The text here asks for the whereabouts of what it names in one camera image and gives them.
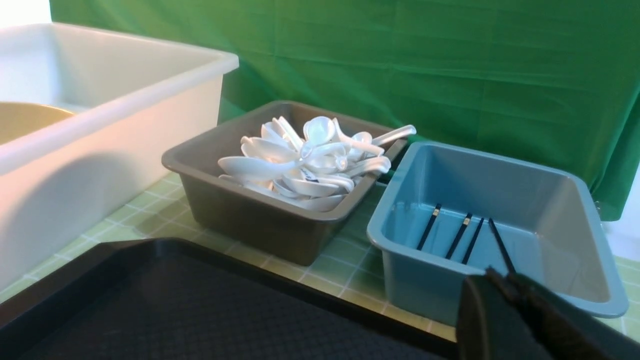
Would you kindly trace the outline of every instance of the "green cloth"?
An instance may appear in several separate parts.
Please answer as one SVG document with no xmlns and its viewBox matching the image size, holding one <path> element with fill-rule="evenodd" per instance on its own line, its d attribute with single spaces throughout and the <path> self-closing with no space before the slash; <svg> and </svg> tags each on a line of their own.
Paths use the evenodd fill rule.
<svg viewBox="0 0 640 360">
<path fill-rule="evenodd" d="M 221 120 L 290 99 L 567 170 L 617 220 L 640 160 L 636 0 L 51 0 L 240 56 Z"/>
</svg>

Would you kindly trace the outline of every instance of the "black chopstick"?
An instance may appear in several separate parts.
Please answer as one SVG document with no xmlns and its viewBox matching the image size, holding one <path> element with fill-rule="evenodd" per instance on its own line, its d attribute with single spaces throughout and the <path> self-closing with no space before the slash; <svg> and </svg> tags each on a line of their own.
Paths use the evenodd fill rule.
<svg viewBox="0 0 640 360">
<path fill-rule="evenodd" d="M 474 249 L 474 245 L 476 244 L 476 240 L 478 239 L 478 234 L 480 233 L 480 228 L 482 228 L 483 222 L 484 222 L 484 218 L 480 219 L 480 223 L 478 223 L 478 227 L 476 227 L 476 231 L 474 232 L 474 237 L 471 238 L 469 247 L 467 247 L 467 252 L 465 253 L 465 257 L 462 259 L 462 263 L 465 265 L 469 261 L 469 257 L 471 256 L 471 252 Z"/>
<path fill-rule="evenodd" d="M 467 226 L 469 225 L 469 222 L 471 221 L 472 216 L 473 215 L 471 215 L 471 213 L 468 213 L 467 217 L 465 217 L 465 219 L 462 220 L 462 225 L 460 225 L 460 228 L 458 229 L 458 233 L 456 234 L 456 238 L 453 239 L 453 243 L 451 244 L 451 247 L 449 247 L 449 251 L 445 256 L 445 259 L 451 259 L 451 256 L 453 255 L 453 252 L 456 250 L 456 247 L 458 247 L 460 238 L 462 237 L 462 234 L 465 233 L 465 230 L 467 229 Z"/>
<path fill-rule="evenodd" d="M 442 207 L 442 205 L 437 204 L 435 209 L 433 209 L 433 213 L 431 214 L 431 218 L 429 219 L 429 223 L 427 223 L 427 228 L 424 230 L 424 233 L 422 234 L 422 239 L 420 239 L 420 243 L 418 244 L 418 250 L 422 250 L 422 247 L 424 246 L 424 242 L 427 241 L 427 236 L 429 236 L 429 232 L 431 231 L 431 228 L 433 227 L 433 223 L 436 222 L 436 217 L 438 217 L 438 214 L 440 213 L 440 208 Z"/>
<path fill-rule="evenodd" d="M 497 243 L 498 243 L 498 247 L 500 248 L 500 253 L 502 253 L 502 258 L 504 260 L 504 263 L 507 264 L 507 269 L 509 270 L 509 273 L 516 272 L 516 268 L 513 266 L 513 263 L 511 262 L 511 258 L 509 257 L 509 253 L 507 252 L 507 248 L 504 246 L 504 243 L 502 242 L 502 238 L 500 237 L 500 234 L 498 233 L 498 228 L 493 223 L 493 219 L 492 218 L 489 218 L 489 226 L 491 227 L 491 231 L 493 232 L 493 236 L 495 237 L 495 241 L 497 241 Z"/>
</svg>

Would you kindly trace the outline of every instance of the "gray plastic bin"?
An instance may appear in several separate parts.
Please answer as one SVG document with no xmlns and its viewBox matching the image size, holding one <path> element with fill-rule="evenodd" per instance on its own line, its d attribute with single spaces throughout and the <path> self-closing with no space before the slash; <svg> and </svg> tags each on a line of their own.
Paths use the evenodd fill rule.
<svg viewBox="0 0 640 360">
<path fill-rule="evenodd" d="M 440 214 L 417 250 L 437 204 Z M 473 214 L 446 259 L 467 213 Z M 595 316 L 628 309 L 613 255 L 584 181 L 567 172 L 442 143 L 409 146 L 367 226 L 382 250 L 389 301 L 455 325 L 467 275 L 507 267 L 487 221 L 467 265 L 478 223 L 493 218 L 515 270 Z"/>
<path fill-rule="evenodd" d="M 377 177 L 367 175 L 334 210 L 317 212 L 218 179 L 224 174 L 218 159 L 241 156 L 240 138 L 260 136 L 260 126 L 274 117 L 284 116 L 302 134 L 304 123 L 320 115 L 338 118 L 343 132 L 349 136 L 368 131 L 376 137 L 391 130 L 328 110 L 277 101 L 170 149 L 163 155 L 162 162 L 166 168 L 180 174 L 197 222 L 282 259 L 307 266 L 358 206 Z M 385 147 L 385 155 L 393 161 L 405 145 L 405 140 L 397 140 Z"/>
</svg>

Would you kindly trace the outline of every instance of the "tray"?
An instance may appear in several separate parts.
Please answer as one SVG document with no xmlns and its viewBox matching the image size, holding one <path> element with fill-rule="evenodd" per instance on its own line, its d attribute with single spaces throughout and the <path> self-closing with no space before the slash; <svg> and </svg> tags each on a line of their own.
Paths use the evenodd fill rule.
<svg viewBox="0 0 640 360">
<path fill-rule="evenodd" d="M 0 359 L 455 359 L 456 345 L 175 238 L 103 243 L 0 305 Z"/>
</svg>

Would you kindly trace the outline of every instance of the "white ceramic spoon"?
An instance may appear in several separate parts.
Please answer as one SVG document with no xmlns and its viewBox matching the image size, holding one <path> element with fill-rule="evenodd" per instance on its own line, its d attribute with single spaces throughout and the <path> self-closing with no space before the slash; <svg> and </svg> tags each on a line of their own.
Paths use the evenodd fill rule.
<svg viewBox="0 0 640 360">
<path fill-rule="evenodd" d="M 232 176 L 229 175 L 220 175 L 219 176 L 220 179 L 224 179 L 227 181 L 231 181 L 232 183 L 237 184 L 238 186 L 242 186 L 244 188 L 247 188 L 251 191 L 255 191 L 258 193 L 261 193 L 263 195 L 266 195 L 268 197 L 272 197 L 274 199 L 280 200 L 280 201 L 284 201 L 287 202 L 289 204 L 298 206 L 297 203 L 292 202 L 293 200 L 307 200 L 309 199 L 309 197 L 302 197 L 301 195 L 297 194 L 297 193 L 293 193 L 292 191 L 288 190 L 288 189 L 283 189 L 282 192 L 285 192 L 289 195 L 291 195 L 291 197 L 287 197 L 286 195 L 283 195 L 282 192 L 279 192 L 281 188 L 279 188 L 279 185 L 277 185 L 275 182 L 273 183 L 273 187 L 276 188 L 276 190 L 274 191 L 274 189 L 267 189 L 267 188 L 263 188 L 262 186 L 256 185 L 250 181 L 240 181 Z"/>
<path fill-rule="evenodd" d="M 295 170 L 282 176 L 284 183 L 298 194 L 310 197 L 327 197 L 333 195 L 339 187 L 334 184 L 307 181 Z"/>
<path fill-rule="evenodd" d="M 317 175 L 333 175 L 338 171 L 338 169 L 335 168 L 335 165 L 330 167 L 315 167 L 313 165 L 306 164 L 305 167 Z"/>
<path fill-rule="evenodd" d="M 336 175 L 316 175 L 316 179 L 321 184 L 334 184 L 343 188 L 346 192 L 350 193 L 355 187 L 353 180 L 348 177 L 336 176 Z"/>
<path fill-rule="evenodd" d="M 302 131 L 309 145 L 322 145 L 335 138 L 335 125 L 328 117 L 318 116 L 307 121 Z"/>
<path fill-rule="evenodd" d="M 287 183 L 285 183 L 283 179 L 275 179 L 273 181 L 273 187 L 280 195 L 284 197 L 288 197 L 290 199 L 298 199 L 303 195 L 289 188 Z"/>
<path fill-rule="evenodd" d="M 386 134 L 382 134 L 374 139 L 371 140 L 371 143 L 373 145 L 376 146 L 381 146 L 384 145 L 386 143 L 390 143 L 392 141 L 401 139 L 401 138 L 406 138 L 409 137 L 411 135 L 415 135 L 417 134 L 417 130 L 415 129 L 415 126 L 413 125 L 406 125 L 403 127 L 399 127 L 395 130 L 391 130 Z"/>
<path fill-rule="evenodd" d="M 279 127 L 281 131 L 286 135 L 287 140 L 291 143 L 296 151 L 301 151 L 304 141 L 300 138 L 296 130 L 291 126 L 287 119 L 279 117 L 273 119 L 273 127 Z"/>
<path fill-rule="evenodd" d="M 302 157 L 288 147 L 278 145 L 263 138 L 248 138 L 240 146 L 243 154 L 252 158 L 261 158 L 272 163 L 286 163 Z"/>
<path fill-rule="evenodd" d="M 355 163 L 353 167 L 347 169 L 343 174 L 354 178 L 368 172 L 386 174 L 391 169 L 391 161 L 386 156 L 378 156 Z"/>
<path fill-rule="evenodd" d="M 358 149 L 368 154 L 372 154 L 373 156 L 382 156 L 382 154 L 385 153 L 385 150 L 379 146 L 375 146 L 370 143 L 359 142 L 346 136 L 340 129 L 338 119 L 333 119 L 332 122 L 335 127 L 335 136 L 333 137 L 333 141 L 348 143 L 352 148 Z"/>
<path fill-rule="evenodd" d="M 218 165 L 227 175 L 231 175 L 242 181 L 267 181 L 276 179 L 282 174 L 294 168 L 301 167 L 313 159 L 334 153 L 336 146 L 342 147 L 343 145 L 337 143 L 319 146 L 302 154 L 300 158 L 286 163 L 270 163 L 266 160 L 247 158 L 245 156 L 226 156 L 218 160 Z"/>
<path fill-rule="evenodd" d="M 289 142 L 287 142 L 286 140 L 284 140 L 282 138 L 282 136 L 280 136 L 274 129 L 273 129 L 273 124 L 271 122 L 268 122 L 266 124 L 263 124 L 260 127 L 260 137 L 273 142 L 273 143 L 277 143 L 280 146 L 284 146 L 284 147 L 288 147 L 291 148 L 292 146 L 289 144 Z"/>
<path fill-rule="evenodd" d="M 371 143 L 371 140 L 373 139 L 371 134 L 368 133 L 367 131 L 361 131 L 359 133 L 356 133 L 351 138 L 357 142 L 363 142 L 363 143 Z M 364 152 L 362 150 L 351 149 L 351 151 L 349 151 L 349 154 L 347 155 L 347 159 L 349 161 L 360 161 L 362 159 L 362 155 L 364 155 Z"/>
<path fill-rule="evenodd" d="M 305 143 L 305 146 L 302 147 L 302 150 L 300 151 L 302 154 L 305 154 L 307 151 L 312 151 L 313 147 L 308 146 L 307 144 L 309 143 Z M 312 161 L 309 161 L 309 163 L 307 163 L 307 167 L 309 168 L 309 170 L 313 172 L 320 172 L 323 174 L 332 174 L 336 171 L 343 171 L 347 168 L 347 166 L 349 166 L 349 160 L 347 159 L 347 153 L 350 150 L 349 145 L 344 143 L 326 143 L 324 145 L 320 145 L 317 148 L 327 148 L 335 150 L 330 152 L 326 156 L 319 156 Z"/>
<path fill-rule="evenodd" d="M 338 204 L 340 204 L 340 201 L 344 200 L 345 196 L 346 195 L 331 195 L 327 197 L 318 197 L 318 198 L 309 199 L 309 200 L 289 199 L 287 202 L 310 211 L 325 212 L 325 211 L 331 211 L 335 209 L 335 207 L 338 206 Z"/>
</svg>

